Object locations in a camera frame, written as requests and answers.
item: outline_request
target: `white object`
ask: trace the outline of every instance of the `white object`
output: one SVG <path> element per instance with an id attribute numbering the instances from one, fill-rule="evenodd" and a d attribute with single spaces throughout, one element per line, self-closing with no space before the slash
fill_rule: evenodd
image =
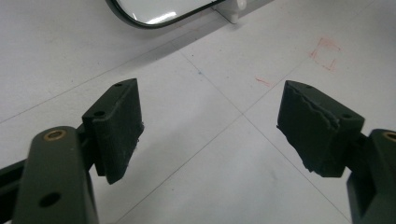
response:
<path id="1" fill-rule="evenodd" d="M 214 7 L 230 23 L 236 24 L 239 19 L 239 11 L 247 7 L 247 0 L 226 0 Z"/>

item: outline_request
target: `screw hole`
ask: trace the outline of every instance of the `screw hole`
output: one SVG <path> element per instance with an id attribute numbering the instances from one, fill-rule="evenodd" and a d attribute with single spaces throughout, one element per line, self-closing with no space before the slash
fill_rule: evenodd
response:
<path id="1" fill-rule="evenodd" d="M 94 115 L 95 115 L 96 117 L 102 117 L 104 114 L 105 114 L 105 111 L 98 111 L 98 112 L 95 112 L 95 113 L 94 113 Z"/>
<path id="2" fill-rule="evenodd" d="M 46 133 L 46 135 L 44 135 L 44 140 L 50 142 L 61 139 L 65 136 L 66 136 L 65 130 L 54 130 L 52 132 Z"/>
<path id="3" fill-rule="evenodd" d="M 384 133 L 385 137 L 392 142 L 396 142 L 396 133 Z"/>
<path id="4" fill-rule="evenodd" d="M 352 116 L 350 116 L 350 115 L 348 115 L 348 114 L 343 114 L 343 118 L 344 118 L 344 119 L 351 119 Z"/>
<path id="5" fill-rule="evenodd" d="M 51 194 L 48 194 L 46 196 L 44 196 L 41 200 L 40 200 L 40 207 L 50 207 L 53 206 L 54 204 L 56 204 L 59 200 L 61 199 L 61 194 L 57 193 L 57 192 L 53 192 Z"/>

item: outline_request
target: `white floor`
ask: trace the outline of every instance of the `white floor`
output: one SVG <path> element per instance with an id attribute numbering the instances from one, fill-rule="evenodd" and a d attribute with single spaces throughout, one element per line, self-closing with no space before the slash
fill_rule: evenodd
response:
<path id="1" fill-rule="evenodd" d="M 137 30 L 105 1 L 0 7 L 0 166 L 45 129 L 77 127 L 137 77 L 146 130 L 113 186 L 92 169 L 101 223 L 350 223 L 346 181 L 305 170 L 276 128 L 285 80 L 396 130 L 396 2 L 259 0 L 237 25 L 208 9 Z"/>

